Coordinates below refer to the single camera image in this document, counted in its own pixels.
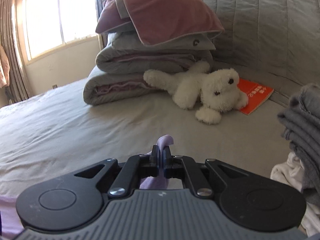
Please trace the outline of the white plush dog toy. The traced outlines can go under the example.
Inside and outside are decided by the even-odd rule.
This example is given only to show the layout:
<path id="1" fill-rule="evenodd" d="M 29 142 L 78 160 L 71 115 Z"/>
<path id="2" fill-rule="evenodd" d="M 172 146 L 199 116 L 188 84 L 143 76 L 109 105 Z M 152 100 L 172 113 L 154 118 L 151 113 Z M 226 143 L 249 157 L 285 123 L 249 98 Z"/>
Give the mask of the white plush dog toy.
<path id="1" fill-rule="evenodd" d="M 246 107 L 248 96 L 238 88 L 240 77 L 236 70 L 210 72 L 209 69 L 208 62 L 199 61 L 183 73 L 150 69 L 143 79 L 151 87 L 168 92 L 181 109 L 193 109 L 200 101 L 202 106 L 195 112 L 196 119 L 215 125 L 221 121 L 222 113 Z"/>

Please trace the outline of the grey folded duvet upper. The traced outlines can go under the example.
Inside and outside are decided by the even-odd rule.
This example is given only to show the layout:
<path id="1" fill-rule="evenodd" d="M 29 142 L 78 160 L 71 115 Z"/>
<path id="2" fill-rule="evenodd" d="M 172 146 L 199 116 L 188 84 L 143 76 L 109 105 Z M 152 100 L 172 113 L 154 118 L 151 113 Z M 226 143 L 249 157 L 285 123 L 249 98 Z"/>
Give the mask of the grey folded duvet upper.
<path id="1" fill-rule="evenodd" d="M 154 46 L 145 46 L 134 31 L 108 34 L 107 46 L 96 59 L 96 66 L 108 74 L 143 73 L 156 69 L 168 73 L 188 70 L 198 61 L 213 65 L 215 46 L 207 35 L 195 34 Z"/>

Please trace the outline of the grey quilted headboard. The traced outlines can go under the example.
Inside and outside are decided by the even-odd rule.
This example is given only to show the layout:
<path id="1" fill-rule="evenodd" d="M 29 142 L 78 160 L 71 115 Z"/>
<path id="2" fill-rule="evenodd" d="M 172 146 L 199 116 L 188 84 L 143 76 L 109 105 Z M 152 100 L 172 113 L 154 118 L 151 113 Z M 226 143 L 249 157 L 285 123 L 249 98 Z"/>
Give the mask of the grey quilted headboard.
<path id="1" fill-rule="evenodd" d="M 274 89 L 286 106 L 308 83 L 319 83 L 319 0 L 203 0 L 224 32 L 215 38 L 214 68 Z"/>

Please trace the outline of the left grey curtain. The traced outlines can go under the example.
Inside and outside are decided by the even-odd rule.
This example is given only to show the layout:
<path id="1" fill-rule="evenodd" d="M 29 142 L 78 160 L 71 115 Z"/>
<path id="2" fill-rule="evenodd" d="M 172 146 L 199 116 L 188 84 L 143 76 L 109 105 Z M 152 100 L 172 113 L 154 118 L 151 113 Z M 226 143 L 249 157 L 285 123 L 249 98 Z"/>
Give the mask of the left grey curtain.
<path id="1" fill-rule="evenodd" d="M 9 85 L 5 93 L 10 104 L 33 96 L 24 68 L 18 40 L 16 0 L 1 0 L 1 46 L 9 60 Z"/>

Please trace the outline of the grey folded clothes stack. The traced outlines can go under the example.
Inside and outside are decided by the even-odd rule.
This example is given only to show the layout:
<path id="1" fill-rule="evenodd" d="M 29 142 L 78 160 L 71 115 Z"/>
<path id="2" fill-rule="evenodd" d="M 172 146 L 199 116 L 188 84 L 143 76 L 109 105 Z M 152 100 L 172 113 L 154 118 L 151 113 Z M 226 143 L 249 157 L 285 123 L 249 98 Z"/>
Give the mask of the grey folded clothes stack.
<path id="1" fill-rule="evenodd" d="M 319 206 L 319 85 L 305 85 L 291 96 L 278 120 L 285 127 L 282 137 L 304 166 L 302 194 Z"/>

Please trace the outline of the white and cream clothes pile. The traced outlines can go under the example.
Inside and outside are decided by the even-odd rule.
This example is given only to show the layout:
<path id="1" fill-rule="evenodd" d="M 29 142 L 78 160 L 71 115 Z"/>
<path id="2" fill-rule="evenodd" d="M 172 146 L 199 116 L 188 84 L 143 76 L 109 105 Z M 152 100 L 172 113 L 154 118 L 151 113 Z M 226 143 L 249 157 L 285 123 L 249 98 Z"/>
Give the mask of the white and cream clothes pile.
<path id="1" fill-rule="evenodd" d="M 290 152 L 287 161 L 277 164 L 272 168 L 270 178 L 283 184 L 302 191 L 304 166 L 301 160 Z M 307 202 L 306 212 L 299 226 L 299 229 L 308 237 L 319 233 L 319 206 Z"/>

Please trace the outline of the lilac purple garment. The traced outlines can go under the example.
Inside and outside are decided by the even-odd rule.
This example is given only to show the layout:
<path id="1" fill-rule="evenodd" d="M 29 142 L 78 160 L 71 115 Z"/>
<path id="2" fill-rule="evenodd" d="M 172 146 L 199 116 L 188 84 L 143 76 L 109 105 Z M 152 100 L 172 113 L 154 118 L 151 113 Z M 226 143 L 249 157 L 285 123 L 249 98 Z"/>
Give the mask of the lilac purple garment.
<path id="1" fill-rule="evenodd" d="M 162 151 L 173 143 L 169 135 L 158 139 L 155 145 L 159 147 L 159 174 L 142 179 L 138 189 L 167 189 L 169 181 L 163 175 Z M 63 232 L 95 218 L 109 198 L 95 187 L 92 180 L 76 177 L 79 171 L 33 185 L 18 197 L 2 196 L 1 239 L 14 239 L 25 226 Z"/>

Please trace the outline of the pink hanging garment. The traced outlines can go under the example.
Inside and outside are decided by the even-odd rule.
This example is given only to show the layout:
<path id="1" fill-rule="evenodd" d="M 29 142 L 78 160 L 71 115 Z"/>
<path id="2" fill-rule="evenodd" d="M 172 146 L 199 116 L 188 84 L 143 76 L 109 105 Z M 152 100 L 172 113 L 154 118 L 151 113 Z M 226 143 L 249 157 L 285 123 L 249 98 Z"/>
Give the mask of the pink hanging garment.
<path id="1" fill-rule="evenodd" d="M 8 87 L 10 85 L 10 64 L 8 57 L 5 53 L 5 50 L 2 46 L 0 46 L 0 55 L 1 55 L 1 62 L 0 62 L 0 88 Z"/>

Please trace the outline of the grey bed sheet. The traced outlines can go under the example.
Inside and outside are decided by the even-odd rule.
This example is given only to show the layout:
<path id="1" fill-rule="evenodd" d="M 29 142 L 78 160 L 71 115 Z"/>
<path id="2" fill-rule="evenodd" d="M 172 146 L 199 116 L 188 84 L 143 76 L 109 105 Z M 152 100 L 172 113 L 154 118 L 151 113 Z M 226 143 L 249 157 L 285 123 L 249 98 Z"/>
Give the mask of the grey bed sheet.
<path id="1" fill-rule="evenodd" d="M 300 84 L 270 73 L 238 67 L 240 75 L 272 87 L 274 93 L 253 113 L 231 111 L 217 125 L 196 120 L 163 92 L 86 104 L 86 80 L 49 90 L 1 108 L 1 195 L 24 189 L 107 158 L 120 162 L 148 153 L 158 138 L 174 139 L 171 152 L 197 162 L 214 158 L 268 177 L 287 159 L 278 113 Z"/>

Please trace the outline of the grey folded duvet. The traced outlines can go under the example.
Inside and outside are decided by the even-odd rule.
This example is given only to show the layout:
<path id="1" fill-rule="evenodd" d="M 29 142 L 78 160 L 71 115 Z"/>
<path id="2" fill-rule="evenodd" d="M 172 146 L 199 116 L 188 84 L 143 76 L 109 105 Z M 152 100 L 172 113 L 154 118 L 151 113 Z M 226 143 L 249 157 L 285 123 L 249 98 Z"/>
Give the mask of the grey folded duvet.
<path id="1" fill-rule="evenodd" d="M 83 90 L 88 105 L 100 105 L 156 92 L 143 80 L 143 74 L 108 74 L 97 66 L 89 74 Z"/>
<path id="2" fill-rule="evenodd" d="M 168 73 L 188 70 L 198 61 L 213 65 L 215 46 L 207 35 L 195 34 L 154 46 L 145 46 L 134 31 L 108 34 L 107 46 L 96 59 L 96 66 L 108 74 L 143 73 L 156 69 Z"/>

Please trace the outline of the bright window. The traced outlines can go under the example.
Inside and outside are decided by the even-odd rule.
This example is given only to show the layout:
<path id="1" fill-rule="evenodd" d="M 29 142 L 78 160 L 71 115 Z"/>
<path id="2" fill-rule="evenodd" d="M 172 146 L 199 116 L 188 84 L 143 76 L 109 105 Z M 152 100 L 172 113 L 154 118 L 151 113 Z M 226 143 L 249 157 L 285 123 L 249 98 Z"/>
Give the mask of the bright window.
<path id="1" fill-rule="evenodd" d="M 96 35 L 96 0 L 22 0 L 28 60 Z"/>

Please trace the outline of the grey folded duvet lower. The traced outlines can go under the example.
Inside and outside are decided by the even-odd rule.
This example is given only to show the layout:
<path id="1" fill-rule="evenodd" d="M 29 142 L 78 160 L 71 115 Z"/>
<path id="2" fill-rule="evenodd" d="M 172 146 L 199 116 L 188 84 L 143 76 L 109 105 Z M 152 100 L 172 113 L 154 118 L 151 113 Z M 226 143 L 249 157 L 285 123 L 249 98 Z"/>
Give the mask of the grey folded duvet lower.
<path id="1" fill-rule="evenodd" d="M 83 90 L 88 105 L 100 105 L 156 92 L 143 80 L 143 74 L 108 74 L 97 66 L 89 74 Z"/>

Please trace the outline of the mauve velvet pillow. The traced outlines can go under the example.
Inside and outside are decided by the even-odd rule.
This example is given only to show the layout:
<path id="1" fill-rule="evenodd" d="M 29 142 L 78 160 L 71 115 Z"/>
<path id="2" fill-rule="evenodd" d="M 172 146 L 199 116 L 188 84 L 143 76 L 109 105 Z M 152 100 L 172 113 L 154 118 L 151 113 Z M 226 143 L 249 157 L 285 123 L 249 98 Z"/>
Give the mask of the mauve velvet pillow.
<path id="1" fill-rule="evenodd" d="M 142 44 L 155 46 L 194 34 L 214 38 L 224 28 L 202 0 L 106 0 L 96 33 L 129 30 Z"/>

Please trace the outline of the orange booklet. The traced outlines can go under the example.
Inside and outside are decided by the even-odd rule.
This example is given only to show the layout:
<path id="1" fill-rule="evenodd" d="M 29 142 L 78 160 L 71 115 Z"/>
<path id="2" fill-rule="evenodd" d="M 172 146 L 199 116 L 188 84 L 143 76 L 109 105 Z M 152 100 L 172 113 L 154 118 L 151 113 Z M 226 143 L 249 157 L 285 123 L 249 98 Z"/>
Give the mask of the orange booklet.
<path id="1" fill-rule="evenodd" d="M 271 87 L 267 87 L 245 79 L 240 79 L 238 88 L 248 96 L 247 106 L 239 110 L 245 115 L 250 115 L 252 112 L 254 112 L 267 99 L 269 99 L 274 92 L 274 89 Z"/>

